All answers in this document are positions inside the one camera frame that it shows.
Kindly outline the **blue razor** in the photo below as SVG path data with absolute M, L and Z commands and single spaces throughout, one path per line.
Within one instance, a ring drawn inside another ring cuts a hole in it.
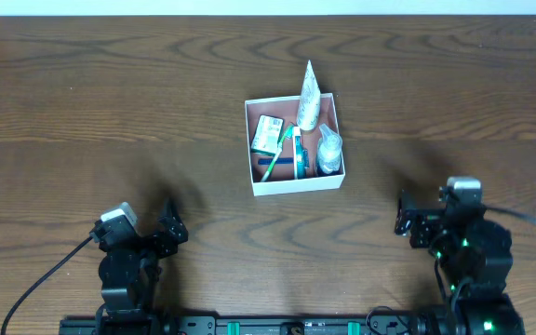
M 273 162 L 275 163 L 275 165 L 288 165 L 288 164 L 294 163 L 294 158 L 292 157 L 277 158 L 275 161 L 273 158 L 259 158 L 258 159 L 259 166 L 270 166 Z

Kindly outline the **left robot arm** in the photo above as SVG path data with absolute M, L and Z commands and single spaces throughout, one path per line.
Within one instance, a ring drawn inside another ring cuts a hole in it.
M 152 312 L 154 291 L 161 270 L 160 260 L 178 252 L 188 240 L 176 206 L 166 201 L 157 222 L 160 227 L 148 235 L 137 232 L 138 218 L 127 202 L 100 215 L 89 235 L 106 256 L 99 266 L 101 296 L 110 317 L 128 318 Z

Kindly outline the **green white toothbrush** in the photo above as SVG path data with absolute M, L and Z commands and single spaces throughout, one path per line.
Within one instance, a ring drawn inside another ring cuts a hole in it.
M 292 137 L 292 134 L 293 134 L 293 128 L 294 126 L 292 124 L 288 125 L 286 127 L 286 129 L 284 130 L 283 134 L 281 135 L 281 137 L 279 138 L 278 142 L 277 142 L 277 145 L 276 145 L 276 152 L 275 154 L 271 157 L 274 159 L 274 161 L 277 159 L 277 158 L 280 158 L 280 155 L 282 154 L 283 152 L 283 146 L 284 146 L 284 142 L 285 140 L 287 139 L 290 139 Z M 274 166 L 275 166 L 275 163 L 273 162 L 270 166 L 267 166 L 267 169 L 264 171 L 262 177 L 261 177 L 261 182 L 266 182 L 268 180 L 268 178 L 271 176 L 272 174 L 272 171 L 274 169 Z

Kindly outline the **green white soap box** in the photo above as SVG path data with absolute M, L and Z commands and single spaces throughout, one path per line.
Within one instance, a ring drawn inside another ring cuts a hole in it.
M 264 155 L 275 155 L 283 123 L 284 120 L 281 118 L 261 115 L 250 144 L 250 151 Z

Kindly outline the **red green toothpaste tube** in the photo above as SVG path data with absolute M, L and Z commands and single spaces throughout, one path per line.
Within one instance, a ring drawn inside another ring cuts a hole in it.
M 306 177 L 305 150 L 302 146 L 302 133 L 299 127 L 293 128 L 294 179 Z

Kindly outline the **white lotion tube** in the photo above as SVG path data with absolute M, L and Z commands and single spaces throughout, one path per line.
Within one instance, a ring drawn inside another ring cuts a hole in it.
M 316 127 L 321 106 L 321 91 L 313 65 L 307 62 L 301 87 L 300 103 L 297 113 L 297 126 L 302 131 L 313 131 Z

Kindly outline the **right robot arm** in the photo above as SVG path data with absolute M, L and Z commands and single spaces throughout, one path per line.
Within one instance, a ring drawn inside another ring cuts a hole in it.
M 443 208 L 417 208 L 400 193 L 395 234 L 435 258 L 435 277 L 444 303 L 409 319 L 411 334 L 523 334 L 524 322 L 507 294 L 513 266 L 511 233 L 485 218 L 480 189 L 445 186 Z

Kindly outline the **clear pump bottle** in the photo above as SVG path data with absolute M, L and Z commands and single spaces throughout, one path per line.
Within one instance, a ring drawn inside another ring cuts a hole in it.
M 319 176 L 337 174 L 342 164 L 342 137 L 327 124 L 321 124 L 318 129 L 321 138 L 316 152 L 317 174 Z

